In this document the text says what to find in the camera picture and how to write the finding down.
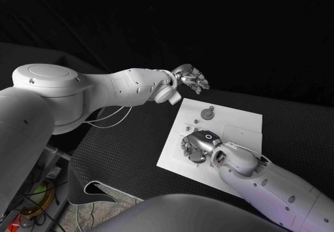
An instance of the black background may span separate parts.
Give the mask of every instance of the black background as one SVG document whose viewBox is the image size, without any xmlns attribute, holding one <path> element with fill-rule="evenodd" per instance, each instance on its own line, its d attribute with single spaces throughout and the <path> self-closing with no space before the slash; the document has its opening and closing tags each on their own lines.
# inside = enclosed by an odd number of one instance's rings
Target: black background
<svg viewBox="0 0 334 232">
<path fill-rule="evenodd" d="M 113 73 L 191 63 L 212 89 L 334 105 L 334 18 L 319 1 L 8 1 L 0 42 L 56 49 Z"/>
</svg>

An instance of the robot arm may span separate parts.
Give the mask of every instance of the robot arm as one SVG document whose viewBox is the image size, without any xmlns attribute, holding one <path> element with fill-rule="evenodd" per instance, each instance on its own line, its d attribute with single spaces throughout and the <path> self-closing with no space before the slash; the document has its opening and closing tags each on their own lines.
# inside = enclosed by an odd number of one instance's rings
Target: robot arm
<svg viewBox="0 0 334 232">
<path fill-rule="evenodd" d="M 15 68 L 14 86 L 0 91 L 0 215 L 51 134 L 71 131 L 102 107 L 166 100 L 174 104 L 181 99 L 175 89 L 184 75 L 191 76 L 192 82 L 185 84 L 195 87 L 197 93 L 199 87 L 208 88 L 189 64 L 174 72 L 128 69 L 112 74 L 83 74 L 48 64 Z"/>
<path fill-rule="evenodd" d="M 184 137 L 181 148 L 194 163 L 210 156 L 223 182 L 276 224 L 293 232 L 334 231 L 334 201 L 263 155 L 230 141 L 223 144 L 207 130 Z"/>
</svg>

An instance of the floor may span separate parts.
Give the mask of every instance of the floor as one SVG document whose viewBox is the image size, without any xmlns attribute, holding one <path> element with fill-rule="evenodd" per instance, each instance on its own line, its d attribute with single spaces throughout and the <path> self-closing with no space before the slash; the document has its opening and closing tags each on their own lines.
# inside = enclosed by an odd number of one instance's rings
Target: floor
<svg viewBox="0 0 334 232">
<path fill-rule="evenodd" d="M 87 231 L 92 226 L 96 226 L 102 223 L 106 219 L 116 216 L 123 210 L 126 210 L 135 203 L 140 202 L 140 200 L 135 200 L 133 198 L 128 197 L 125 194 L 119 193 L 117 191 L 106 188 L 104 186 L 99 186 L 100 190 L 110 195 L 117 203 L 112 202 L 94 202 L 93 203 L 93 225 L 92 225 L 92 203 L 86 205 L 77 206 L 79 212 L 79 225 L 81 228 L 81 232 Z M 63 210 L 61 216 L 57 219 L 58 224 L 61 225 L 63 229 L 67 232 L 80 232 L 77 225 L 76 225 L 76 206 L 67 204 Z M 51 230 L 60 232 L 60 228 L 53 225 Z"/>
</svg>

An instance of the robotic hand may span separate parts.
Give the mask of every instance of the robotic hand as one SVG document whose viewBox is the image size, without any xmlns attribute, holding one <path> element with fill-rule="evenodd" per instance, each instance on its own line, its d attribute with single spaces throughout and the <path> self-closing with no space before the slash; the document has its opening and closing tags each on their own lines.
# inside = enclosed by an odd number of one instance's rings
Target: robotic hand
<svg viewBox="0 0 334 232">
<path fill-rule="evenodd" d="M 208 83 L 198 70 L 128 69 L 83 74 L 50 64 L 27 64 L 12 72 L 14 86 L 0 91 L 0 215 L 18 191 L 51 134 L 71 131 L 102 107 L 145 101 L 174 104 L 184 83 L 198 94 Z"/>
<path fill-rule="evenodd" d="M 210 157 L 224 184 L 276 224 L 293 232 L 334 231 L 334 201 L 261 154 L 208 130 L 185 136 L 181 149 L 197 164 Z"/>
</svg>

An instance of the black textured mat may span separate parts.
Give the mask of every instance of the black textured mat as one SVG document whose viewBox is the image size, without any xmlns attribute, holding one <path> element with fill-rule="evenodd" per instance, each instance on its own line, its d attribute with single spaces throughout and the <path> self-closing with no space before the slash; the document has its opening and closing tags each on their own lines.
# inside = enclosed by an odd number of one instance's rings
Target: black textured mat
<svg viewBox="0 0 334 232">
<path fill-rule="evenodd" d="M 332 199 L 334 109 L 212 89 L 195 95 L 184 85 L 178 91 L 185 98 L 263 115 L 263 155 Z M 83 193 L 86 184 L 99 181 L 143 200 L 169 193 L 195 194 L 259 215 L 243 199 L 156 167 L 179 105 L 149 101 L 132 108 L 119 125 L 90 129 L 68 163 L 70 203 L 100 200 Z M 102 116 L 116 108 L 107 107 Z M 126 109 L 96 125 L 112 125 L 125 113 Z"/>
</svg>

